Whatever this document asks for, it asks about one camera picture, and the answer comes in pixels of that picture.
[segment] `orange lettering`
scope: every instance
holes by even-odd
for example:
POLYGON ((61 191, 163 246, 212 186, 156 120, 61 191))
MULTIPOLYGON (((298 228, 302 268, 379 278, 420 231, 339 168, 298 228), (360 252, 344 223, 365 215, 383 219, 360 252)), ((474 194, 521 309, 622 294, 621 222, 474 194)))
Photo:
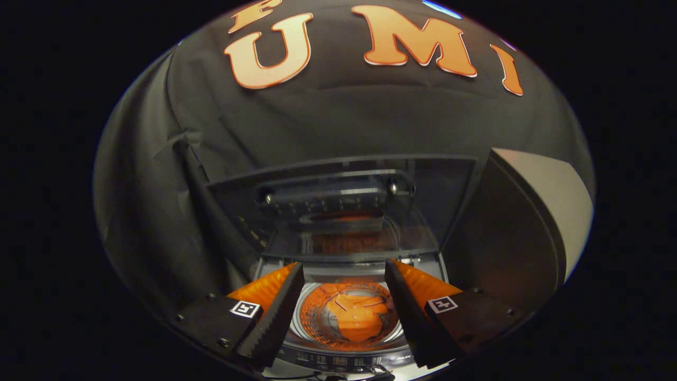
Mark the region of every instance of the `orange lettering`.
POLYGON ((519 78, 517 78, 515 59, 500 47, 493 44, 489 44, 489 46, 492 47, 496 54, 498 54, 498 58, 501 60, 501 65, 503 66, 503 87, 514 95, 522 96, 524 94, 524 89, 520 86, 519 78))
POLYGON ((268 16, 273 10, 267 9, 264 11, 264 9, 277 7, 280 4, 282 4, 282 0, 265 0, 244 8, 231 17, 235 18, 235 25, 228 31, 228 34, 238 31, 258 19, 268 16))
POLYGON ((463 31, 436 18, 429 18, 419 29, 395 10, 378 5, 358 5, 353 13, 367 19, 372 34, 372 50, 364 60, 372 65, 404 65, 407 55, 397 49, 398 39, 414 59, 427 66, 439 45, 437 65, 444 71, 476 77, 477 69, 470 62, 463 38, 463 31))
POLYGON ((255 32, 231 43, 224 51, 230 56, 235 80, 248 89, 263 89, 292 79, 310 60, 310 41, 305 23, 313 14, 298 14, 275 23, 271 30, 282 32, 286 56, 275 66, 261 66, 256 53, 256 41, 261 32, 255 32))

